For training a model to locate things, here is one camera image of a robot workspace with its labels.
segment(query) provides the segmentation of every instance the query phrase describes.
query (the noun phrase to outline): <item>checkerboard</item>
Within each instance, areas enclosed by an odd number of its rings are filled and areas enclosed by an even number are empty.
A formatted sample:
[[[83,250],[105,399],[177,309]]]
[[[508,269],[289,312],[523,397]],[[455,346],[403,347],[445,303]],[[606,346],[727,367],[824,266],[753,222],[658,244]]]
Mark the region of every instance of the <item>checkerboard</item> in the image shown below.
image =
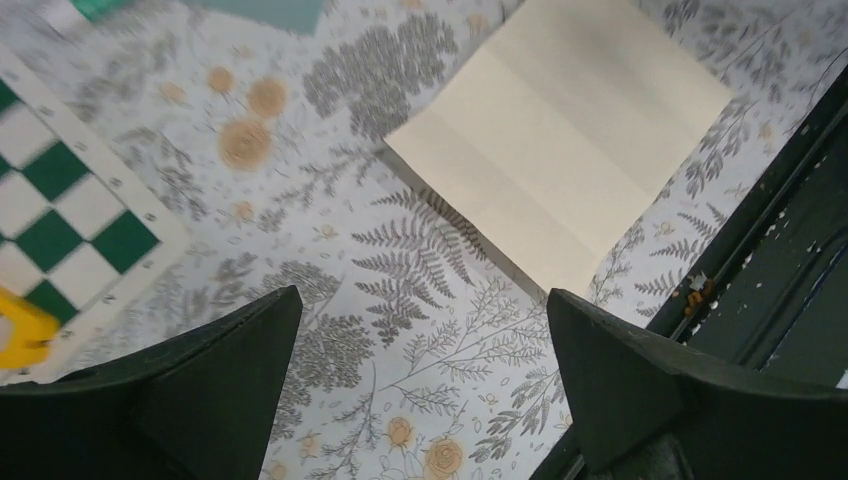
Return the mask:
[[[0,285],[62,325],[47,362],[0,370],[0,384],[46,381],[188,242],[177,218],[0,46]]]

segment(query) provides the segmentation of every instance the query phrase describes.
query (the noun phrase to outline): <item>paper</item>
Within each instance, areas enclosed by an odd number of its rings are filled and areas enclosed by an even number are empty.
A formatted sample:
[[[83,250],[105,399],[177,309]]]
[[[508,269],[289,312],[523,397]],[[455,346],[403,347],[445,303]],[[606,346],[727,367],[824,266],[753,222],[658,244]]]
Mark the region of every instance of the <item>paper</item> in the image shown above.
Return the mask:
[[[386,142],[539,287],[582,294],[730,99],[626,0],[527,0]]]
[[[315,33],[325,0],[188,0],[303,35]]]

